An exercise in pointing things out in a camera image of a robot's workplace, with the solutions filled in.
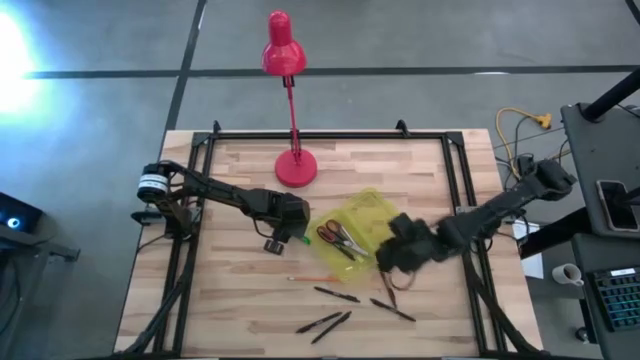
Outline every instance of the lamp base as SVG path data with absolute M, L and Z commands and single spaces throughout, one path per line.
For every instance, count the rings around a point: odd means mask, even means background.
M 286 150 L 276 160 L 276 177 L 287 187 L 303 187 L 315 179 L 318 164 L 313 154 L 300 150 L 300 164 L 296 164 L 291 150 Z

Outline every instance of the lamp shade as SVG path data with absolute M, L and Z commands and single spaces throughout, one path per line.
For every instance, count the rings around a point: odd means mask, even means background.
M 281 10 L 269 15 L 269 43 L 262 52 L 262 69 L 271 75 L 292 76 L 307 66 L 304 49 L 293 39 L 291 18 Z

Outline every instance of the black marker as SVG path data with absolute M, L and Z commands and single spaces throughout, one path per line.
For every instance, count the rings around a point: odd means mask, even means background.
M 331 315 L 329 315 L 327 317 L 324 317 L 324 318 L 322 318 L 322 319 L 320 319 L 320 320 L 318 320 L 316 322 L 312 322 L 309 325 L 305 325 L 305 326 L 301 327 L 300 329 L 296 330 L 296 334 L 306 333 L 307 331 L 311 330 L 311 328 L 316 327 L 316 326 L 318 326 L 320 324 L 323 324 L 323 323 L 333 319 L 336 316 L 340 316 L 340 314 L 342 314 L 342 312 L 338 311 L 337 313 L 331 314 Z
M 318 290 L 318 291 L 320 291 L 320 292 L 323 292 L 325 294 L 333 295 L 333 296 L 339 297 L 341 299 L 345 299 L 345 300 L 349 300 L 349 301 L 353 301 L 353 302 L 357 302 L 357 303 L 360 302 L 360 300 L 358 300 L 357 297 L 352 296 L 352 295 L 340 294 L 340 293 L 337 293 L 335 291 L 331 291 L 331 290 L 328 290 L 328 289 L 323 289 L 323 288 L 321 288 L 319 286 L 314 286 L 313 288 Z
M 387 310 L 391 311 L 392 313 L 400 315 L 400 316 L 402 316 L 403 318 L 405 318 L 405 319 L 407 319 L 409 321 L 416 322 L 416 319 L 412 318 L 411 316 L 409 316 L 409 315 L 407 315 L 407 314 L 405 314 L 405 313 L 403 313 L 403 312 L 401 312 L 399 310 L 396 310 L 396 309 L 392 308 L 391 306 L 389 306 L 389 305 L 387 305 L 385 303 L 382 303 L 382 302 L 380 302 L 380 301 L 378 301 L 376 299 L 371 299 L 371 298 L 369 298 L 369 300 L 371 300 L 371 302 L 375 306 L 381 307 L 383 309 L 387 309 Z
M 349 316 L 351 316 L 351 311 L 348 311 L 346 314 L 342 315 L 340 317 L 340 319 L 336 320 L 333 324 L 329 325 L 328 328 L 324 329 L 324 331 L 321 332 L 320 335 L 316 336 L 316 338 L 313 339 L 313 341 L 311 341 L 311 344 L 315 344 L 318 341 L 320 341 L 320 339 L 322 339 L 325 335 L 327 335 L 329 333 L 329 331 L 333 330 L 336 326 L 338 326 L 338 325 L 342 324 L 343 322 L 347 321 Z

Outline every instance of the computer keyboard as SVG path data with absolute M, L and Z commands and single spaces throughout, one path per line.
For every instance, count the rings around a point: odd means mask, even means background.
M 640 267 L 588 274 L 610 331 L 640 328 Z

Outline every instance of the scissors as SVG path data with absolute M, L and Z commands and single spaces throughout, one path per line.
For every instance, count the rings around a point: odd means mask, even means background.
M 351 261 L 356 261 L 356 258 L 353 256 L 353 254 L 351 254 L 350 252 L 348 252 L 342 247 L 342 242 L 338 239 L 336 234 L 329 231 L 329 229 L 327 229 L 325 226 L 318 226 L 318 229 L 316 229 L 316 232 L 322 238 L 322 240 L 335 246 L 338 250 L 340 250 L 341 253 L 344 254 L 344 256 L 351 259 Z
M 328 220 L 324 224 L 324 226 L 327 228 L 327 230 L 332 232 L 338 238 L 338 240 L 341 242 L 342 245 L 350 248 L 351 250 L 361 255 L 369 256 L 368 252 L 366 252 L 363 248 L 358 246 L 358 243 L 355 242 L 355 240 L 353 240 L 353 238 L 351 237 L 347 229 L 345 229 L 344 226 L 342 226 L 342 224 L 331 219 L 331 220 Z

